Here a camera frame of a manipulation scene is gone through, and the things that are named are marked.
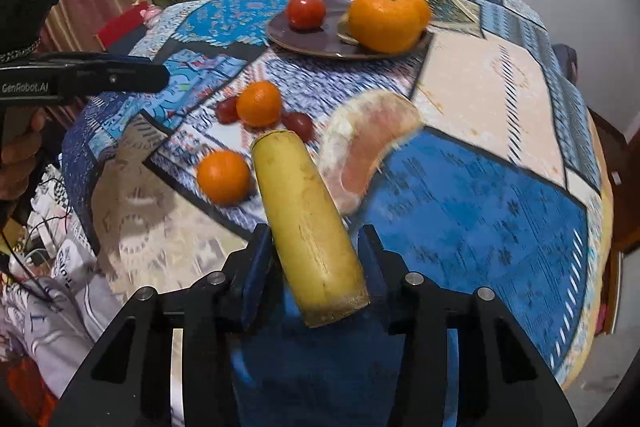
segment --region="small orange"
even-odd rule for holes
[[[415,0],[353,0],[349,32],[360,44],[380,53],[402,53],[420,38],[424,26]]]
[[[280,90],[268,80],[254,82],[238,97],[236,111],[240,120],[250,127],[267,127],[280,119]]]
[[[415,9],[420,14],[420,25],[426,28],[433,17],[433,11],[427,0],[408,0],[414,3]]]
[[[233,151],[209,153],[198,164],[196,181],[212,203],[240,203],[249,194],[251,172],[242,155]]]

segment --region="tomato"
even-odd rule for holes
[[[308,114],[303,112],[288,112],[282,115],[281,122],[306,143],[314,139],[314,123]]]
[[[287,3],[287,19],[294,30],[315,30],[322,26],[325,15],[323,0],[289,0]]]
[[[216,106],[216,116],[220,123],[234,123],[240,120],[238,112],[236,111],[236,103],[238,102],[237,96],[232,96]]]

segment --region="tablecloth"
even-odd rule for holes
[[[520,0],[430,0],[426,53],[341,62],[268,47],[264,27],[286,2],[168,8],[132,54],[164,63],[169,87],[101,95],[66,135],[65,185],[111,288],[124,300],[142,285],[188,287],[264,221],[257,192],[218,208],[194,182],[211,150],[238,150],[250,162],[256,133],[220,125],[217,102],[270,80],[286,109],[314,118],[309,151],[322,159],[335,109],[389,90],[411,100],[424,128],[387,155],[348,216],[350,231],[374,224],[385,248],[446,287],[492,286],[566,385],[594,333],[612,198],[588,110],[562,77],[540,17]],[[367,311],[310,332],[285,287],[277,312],[234,350],[243,422],[384,425],[401,342]],[[450,345],[454,425],[454,335]],[[176,382],[179,353],[177,334]]]

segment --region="metal screw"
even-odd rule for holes
[[[478,297],[483,301],[492,301],[494,300],[495,293],[491,288],[482,287],[478,288]]]
[[[207,275],[207,282],[209,284],[222,284],[226,280],[226,275],[222,272],[211,272]]]
[[[404,276],[404,280],[411,286],[418,286],[424,282],[424,276],[418,272],[409,272]]]
[[[151,286],[142,286],[142,288],[139,288],[138,291],[134,293],[134,295],[139,301],[146,301],[147,299],[151,298],[151,295],[153,295],[155,291],[156,290],[154,290]]]

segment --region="brown plate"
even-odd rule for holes
[[[340,58],[341,60],[378,60],[399,57],[427,47],[431,34],[422,33],[418,43],[400,54],[384,54],[372,51],[359,44],[350,44],[345,35],[346,24],[342,16],[347,12],[351,0],[324,0],[326,17],[322,27],[309,32],[292,30],[284,11],[276,15],[267,25],[267,36],[286,50],[314,57]]]

